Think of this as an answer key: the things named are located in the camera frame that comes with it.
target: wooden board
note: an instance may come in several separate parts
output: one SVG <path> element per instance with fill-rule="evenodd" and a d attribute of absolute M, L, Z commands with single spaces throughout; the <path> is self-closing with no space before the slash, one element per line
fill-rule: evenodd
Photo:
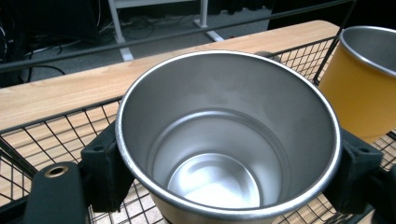
<path fill-rule="evenodd" d="M 326 21 L 311 21 L 4 88 L 0 90 L 0 130 L 122 96 L 134 80 L 150 67 L 180 54 L 209 49 L 276 52 L 333 36 L 337 31 L 337 26 Z"/>

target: black wire basket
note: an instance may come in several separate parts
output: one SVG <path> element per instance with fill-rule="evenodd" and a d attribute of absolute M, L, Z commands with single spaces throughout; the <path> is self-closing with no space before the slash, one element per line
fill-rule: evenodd
<path fill-rule="evenodd" d="M 269 54 L 313 83 L 319 83 L 327 67 L 336 36 L 297 48 Z M 61 161 L 81 161 L 80 151 L 115 120 L 120 98 L 89 105 L 50 118 L 36 120 L 0 131 L 0 210 L 7 210 L 29 195 L 32 177 L 42 168 Z M 372 146 L 384 154 L 385 170 L 396 163 L 396 131 L 375 141 Z M 94 213 L 92 223 L 165 223 L 149 192 L 135 180 L 116 213 Z M 274 223 L 356 223 L 366 214 L 338 213 L 325 196 L 319 195 L 306 206 L 278 217 Z"/>

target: black metal bar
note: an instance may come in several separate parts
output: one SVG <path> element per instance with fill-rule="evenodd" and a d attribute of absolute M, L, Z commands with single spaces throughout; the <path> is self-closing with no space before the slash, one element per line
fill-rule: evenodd
<path fill-rule="evenodd" d="M 174 37 L 183 36 L 183 35 L 195 35 L 195 34 L 205 33 L 205 32 L 212 31 L 212 30 L 218 30 L 218 29 L 229 28 L 229 27 L 233 27 L 233 26 L 237 26 L 237 25 L 249 24 L 249 23 L 253 23 L 253 22 L 257 22 L 257 21 L 266 21 L 266 20 L 270 20 L 270 19 L 274 20 L 274 19 L 298 15 L 298 14 L 302 14 L 305 12 L 310 12 L 310 11 L 314 11 L 314 10 L 318 10 L 318 9 L 323 9 L 326 7 L 334 7 L 334 6 L 342 5 L 342 4 L 348 3 L 348 2 L 356 2 L 356 0 L 331 1 L 328 3 L 322 3 L 322 4 L 318 4 L 318 5 L 311 6 L 311 7 L 302 7 L 302 8 L 297 8 L 294 10 L 289 10 L 286 12 L 279 12 L 279 13 L 272 14 L 271 16 L 267 16 L 267 17 L 263 17 L 263 18 L 259 18 L 259 19 L 240 21 L 240 22 L 229 23 L 229 24 L 218 25 L 218 26 L 211 26 L 211 27 L 206 27 L 206 28 L 200 28 L 200 29 L 196 29 L 196 30 L 180 32 L 177 34 L 154 36 L 154 37 L 149 37 L 146 39 L 128 41 L 125 43 L 120 43 L 120 44 L 115 44 L 115 45 L 110 45 L 110 46 L 101 46 L 101 47 L 92 48 L 92 49 L 84 49 L 84 50 L 80 50 L 77 52 L 66 53 L 63 55 L 59 55 L 59 56 L 47 58 L 47 59 L 32 59 L 29 61 L 5 63 L 5 64 L 0 65 L 0 71 L 8 72 L 8 71 L 13 71 L 13 70 L 19 70 L 19 69 L 24 69 L 24 68 L 29 68 L 32 66 L 40 65 L 43 63 L 50 63 L 50 62 L 55 62 L 55 61 L 60 61 L 60 60 L 65 60 L 65 59 L 70 59 L 70 58 L 76 58 L 76 57 L 80 57 L 80 56 L 109 51 L 109 50 L 113 50 L 113 49 L 128 48 L 128 47 L 138 45 L 138 44 L 146 44 L 146 43 L 150 43 L 150 42 L 154 42 L 154 41 L 165 40 L 165 39 L 174 38 Z"/>
<path fill-rule="evenodd" d="M 352 0 L 351 1 L 351 5 L 350 5 L 350 7 L 348 9 L 348 12 L 346 13 L 345 18 L 344 18 L 343 22 L 340 25 L 340 29 L 337 32 L 337 35 L 336 35 L 337 37 L 334 39 L 334 41 L 330 45 L 329 49 L 327 50 L 326 55 L 324 56 L 324 59 L 323 59 L 321 65 L 320 65 L 317 73 L 314 76 L 314 84 L 315 85 L 319 84 L 319 80 L 318 79 L 319 79 L 320 73 L 323 70 L 324 65 L 326 64 L 326 62 L 329 60 L 330 56 L 332 55 L 332 52 L 334 51 L 335 47 L 337 46 L 338 36 L 341 34 L 341 32 L 343 31 L 344 27 L 346 26 L 347 20 L 349 19 L 350 15 L 352 14 L 353 8 L 355 8 L 357 2 L 358 2 L 358 0 Z"/>
<path fill-rule="evenodd" d="M 15 163 L 24 174 L 33 178 L 33 176 L 37 173 L 37 169 L 29 163 L 15 148 L 13 148 L 2 136 L 0 136 L 0 150 L 1 156 L 7 158 L 8 160 L 12 159 L 12 162 Z"/>

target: cup rim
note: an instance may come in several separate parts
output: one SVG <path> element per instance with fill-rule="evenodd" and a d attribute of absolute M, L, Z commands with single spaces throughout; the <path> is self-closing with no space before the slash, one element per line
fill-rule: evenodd
<path fill-rule="evenodd" d="M 344 46 L 347 51 L 349 53 L 352 54 L 352 56 L 354 56 L 355 58 L 357 58 L 358 60 L 362 61 L 365 64 L 368 64 L 369 66 L 378 69 L 382 72 L 384 72 L 385 74 L 391 76 L 391 77 L 396 77 L 396 71 L 393 71 L 381 64 L 375 63 L 372 60 L 367 59 L 366 57 L 364 57 L 363 55 L 361 55 L 360 53 L 358 53 L 356 50 L 354 50 L 348 43 L 345 37 L 345 34 L 347 32 L 353 32 L 353 31 L 357 31 L 357 30 L 375 30 L 375 31 L 379 31 L 379 32 L 384 32 L 384 33 L 391 33 L 395 35 L 395 39 L 396 39 L 396 30 L 392 30 L 389 28 L 384 28 L 384 27 L 377 27 L 377 26 L 352 26 L 352 27 L 348 27 L 346 29 L 344 29 L 341 34 L 340 34 L 340 41 L 342 46 Z"/>

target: white table leg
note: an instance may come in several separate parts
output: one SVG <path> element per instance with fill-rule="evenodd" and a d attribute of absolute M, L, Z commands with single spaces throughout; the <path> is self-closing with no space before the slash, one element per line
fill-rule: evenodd
<path fill-rule="evenodd" d="M 208 0 L 201 0 L 201 19 L 200 20 L 195 20 L 194 23 L 200 27 L 200 28 L 206 28 L 207 24 L 206 24 L 206 19 L 207 19 L 207 2 Z M 206 34 L 212 38 L 214 41 L 219 42 L 219 41 L 223 41 L 224 39 L 218 35 L 216 32 L 214 31 L 208 31 L 206 32 Z"/>
<path fill-rule="evenodd" d="M 119 15 L 117 14 L 117 9 L 116 6 L 114 4 L 114 0 L 108 0 L 108 5 L 110 8 L 110 12 L 111 12 L 111 18 L 113 19 L 113 23 L 114 23 L 114 29 L 116 30 L 116 42 L 119 43 L 125 43 L 125 38 L 122 35 L 122 31 L 121 31 L 121 27 L 120 27 L 120 20 L 119 20 Z M 122 56 L 122 59 L 126 62 L 126 61 L 131 61 L 134 59 L 134 56 L 132 56 L 131 51 L 129 50 L 129 48 L 124 48 L 124 49 L 120 49 L 120 54 Z"/>

